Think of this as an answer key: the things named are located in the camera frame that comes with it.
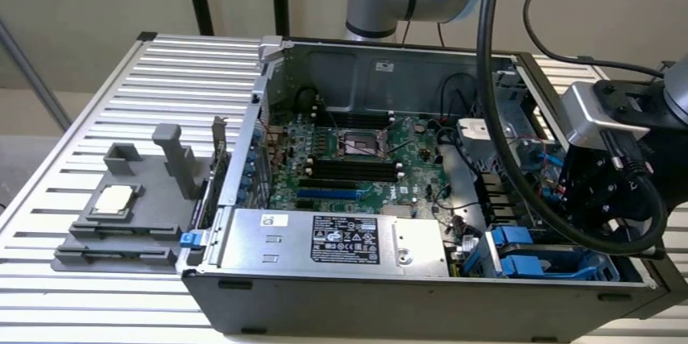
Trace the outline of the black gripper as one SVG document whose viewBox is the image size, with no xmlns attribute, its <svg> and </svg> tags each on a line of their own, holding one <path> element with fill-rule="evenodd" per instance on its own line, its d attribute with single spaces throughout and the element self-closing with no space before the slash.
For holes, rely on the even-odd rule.
<svg viewBox="0 0 688 344">
<path fill-rule="evenodd" d="M 648 171 L 631 162 L 616 169 L 607 151 L 572 146 L 559 176 L 560 234 L 607 255 L 652 255 L 668 223 L 668 208 Z"/>
</svg>

